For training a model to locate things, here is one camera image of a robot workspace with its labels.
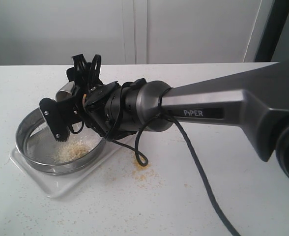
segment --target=white tray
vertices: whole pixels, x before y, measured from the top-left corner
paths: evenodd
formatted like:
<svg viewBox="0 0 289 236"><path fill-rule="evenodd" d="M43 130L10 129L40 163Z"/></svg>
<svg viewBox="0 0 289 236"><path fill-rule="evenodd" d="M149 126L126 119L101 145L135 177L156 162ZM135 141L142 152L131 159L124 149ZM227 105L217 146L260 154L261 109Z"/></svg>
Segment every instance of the white tray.
<svg viewBox="0 0 289 236"><path fill-rule="evenodd" d="M131 143L131 140L133 139L134 136L128 136L120 140L120 142L127 144ZM20 169L20 171L25 175L30 176L47 197L59 198L68 193L74 186L78 185L86 176L113 156L113 154L120 148L121 146L117 144L106 143L102 153L98 157L98 160L92 165L77 172L61 176L48 175L32 168L16 148L14 148L10 153L10 160Z"/></svg>

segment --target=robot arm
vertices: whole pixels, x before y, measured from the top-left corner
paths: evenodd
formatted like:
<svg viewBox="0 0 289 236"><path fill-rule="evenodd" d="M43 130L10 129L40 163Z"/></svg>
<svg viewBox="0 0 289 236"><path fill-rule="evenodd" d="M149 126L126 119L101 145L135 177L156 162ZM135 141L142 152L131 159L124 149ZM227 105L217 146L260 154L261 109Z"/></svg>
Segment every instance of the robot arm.
<svg viewBox="0 0 289 236"><path fill-rule="evenodd" d="M70 97L40 102L56 140L66 141L71 125L80 120L108 140L118 140L165 113L181 122L241 127L263 161L276 149L289 176L289 61L171 88L145 79L104 85L98 79L100 64L89 65L82 55L73 58L75 66L67 71L69 81L74 81ZM45 115L47 111L55 116ZM156 119L146 130L164 131L171 125Z"/></svg>

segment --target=speckled countertop surface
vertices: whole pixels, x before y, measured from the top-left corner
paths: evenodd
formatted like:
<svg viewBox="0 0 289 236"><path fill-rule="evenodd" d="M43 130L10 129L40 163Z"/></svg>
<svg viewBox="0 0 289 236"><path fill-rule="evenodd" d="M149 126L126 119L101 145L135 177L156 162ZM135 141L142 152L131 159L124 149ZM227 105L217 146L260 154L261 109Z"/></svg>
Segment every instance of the speckled countertop surface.
<svg viewBox="0 0 289 236"><path fill-rule="evenodd" d="M266 63L104 65L105 82L138 78L172 87L258 68ZM0 236L220 235L180 133L145 133L139 167L121 149L62 199L49 199L9 160L20 121L54 97L69 66L0 66ZM223 211L242 235L289 235L289 180L275 156L259 160L237 127L184 124Z"/></svg>

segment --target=metal sieve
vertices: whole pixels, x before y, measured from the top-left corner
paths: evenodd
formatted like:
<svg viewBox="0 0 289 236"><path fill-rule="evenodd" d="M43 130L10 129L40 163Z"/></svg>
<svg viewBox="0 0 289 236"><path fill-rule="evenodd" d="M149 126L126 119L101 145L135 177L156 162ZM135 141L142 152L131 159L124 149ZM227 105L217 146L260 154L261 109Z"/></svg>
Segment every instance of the metal sieve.
<svg viewBox="0 0 289 236"><path fill-rule="evenodd" d="M92 164L102 152L106 140L92 129L84 127L79 134L70 134L67 142L58 142L51 134L39 108L28 114L16 132L16 146L33 168L53 175L72 173ZM67 148L80 144L85 154L78 159L62 162Z"/></svg>

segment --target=white countertop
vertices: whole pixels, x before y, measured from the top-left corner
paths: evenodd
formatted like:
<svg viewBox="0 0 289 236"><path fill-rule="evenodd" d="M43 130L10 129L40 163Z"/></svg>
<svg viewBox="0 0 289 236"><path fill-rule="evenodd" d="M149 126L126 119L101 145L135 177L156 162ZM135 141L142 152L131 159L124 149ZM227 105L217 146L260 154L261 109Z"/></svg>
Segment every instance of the white countertop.
<svg viewBox="0 0 289 236"><path fill-rule="evenodd" d="M103 82L163 80L172 87L268 63L103 65ZM172 126L144 133L139 170L121 149L75 191L54 200L9 160L20 121L43 97L55 96L70 66L0 66L0 236L230 235L213 210L186 144ZM183 124L213 192L244 236L289 235L289 179L275 156L262 162L237 127Z"/></svg>

